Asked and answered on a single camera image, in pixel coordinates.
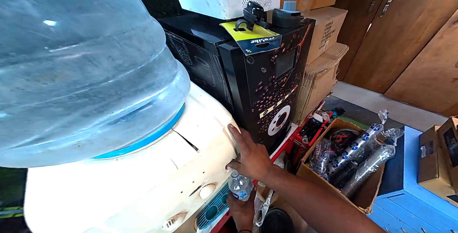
plastic water bottle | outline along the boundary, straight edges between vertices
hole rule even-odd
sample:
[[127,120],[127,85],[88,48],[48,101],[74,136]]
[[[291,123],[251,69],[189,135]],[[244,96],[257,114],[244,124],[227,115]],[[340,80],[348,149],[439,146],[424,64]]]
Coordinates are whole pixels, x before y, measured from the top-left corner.
[[141,0],[0,0],[0,32],[0,166],[128,146],[190,90]]
[[247,201],[253,190],[253,182],[248,177],[240,175],[236,170],[231,174],[229,189],[232,195],[241,201]]

hand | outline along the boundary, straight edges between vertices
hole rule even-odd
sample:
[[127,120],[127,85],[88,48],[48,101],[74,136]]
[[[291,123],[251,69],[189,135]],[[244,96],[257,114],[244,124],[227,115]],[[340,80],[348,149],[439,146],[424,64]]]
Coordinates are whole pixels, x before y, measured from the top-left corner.
[[253,142],[250,133],[243,128],[240,128],[240,132],[231,124],[228,128],[239,145],[240,162],[232,160],[226,167],[236,170],[240,175],[262,182],[274,166],[266,147]]
[[238,200],[236,197],[229,192],[226,199],[227,204],[229,205],[229,210],[232,213],[232,218],[234,219],[235,225],[237,226],[237,231],[253,230],[253,220],[255,218],[255,197],[256,197],[256,187],[251,191],[250,197],[246,202]]

tag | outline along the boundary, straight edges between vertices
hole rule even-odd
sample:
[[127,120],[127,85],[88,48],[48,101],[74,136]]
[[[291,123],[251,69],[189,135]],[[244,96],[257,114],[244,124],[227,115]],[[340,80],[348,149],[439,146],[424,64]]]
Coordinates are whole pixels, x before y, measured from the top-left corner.
[[424,145],[421,146],[420,150],[421,150],[421,157],[425,158],[427,156],[427,148],[426,148],[426,146],[424,146]]
[[246,29],[246,25],[240,25],[239,31],[235,31],[235,22],[220,24],[237,42],[245,56],[280,48],[282,35],[254,25],[253,31]]

blue ring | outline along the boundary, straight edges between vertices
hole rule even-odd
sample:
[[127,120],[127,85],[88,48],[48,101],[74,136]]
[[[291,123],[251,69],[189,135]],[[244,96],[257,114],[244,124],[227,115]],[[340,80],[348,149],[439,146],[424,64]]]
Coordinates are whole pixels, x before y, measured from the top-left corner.
[[142,147],[144,147],[144,146],[156,141],[157,139],[159,139],[159,137],[163,136],[170,129],[172,129],[172,127],[178,122],[178,120],[181,118],[181,116],[183,115],[184,112],[185,112],[185,105],[183,104],[181,109],[176,113],[176,115],[172,119],[170,119],[159,130],[156,130],[150,136],[148,136],[145,139],[140,140],[140,141],[138,141],[136,143],[133,143],[133,144],[127,146],[127,147],[120,148],[120,149],[117,149],[117,150],[114,150],[114,151],[111,151],[111,152],[107,152],[107,153],[101,154],[99,156],[95,156],[93,159],[100,160],[100,159],[109,159],[109,158],[122,156],[124,154],[131,153],[131,152],[133,152],[133,151],[135,151],[137,149],[140,149],[140,148],[142,148]]

wooden door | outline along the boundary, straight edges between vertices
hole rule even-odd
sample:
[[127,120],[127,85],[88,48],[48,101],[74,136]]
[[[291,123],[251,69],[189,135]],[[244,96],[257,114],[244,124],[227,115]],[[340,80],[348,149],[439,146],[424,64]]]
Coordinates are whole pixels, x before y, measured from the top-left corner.
[[339,63],[337,79],[342,81],[351,62],[364,39],[367,28],[383,0],[336,0],[334,7],[348,10],[340,29],[337,42],[347,45],[350,49]]
[[458,115],[458,10],[385,95],[435,113]]
[[457,8],[458,0],[383,0],[343,81],[385,93]]

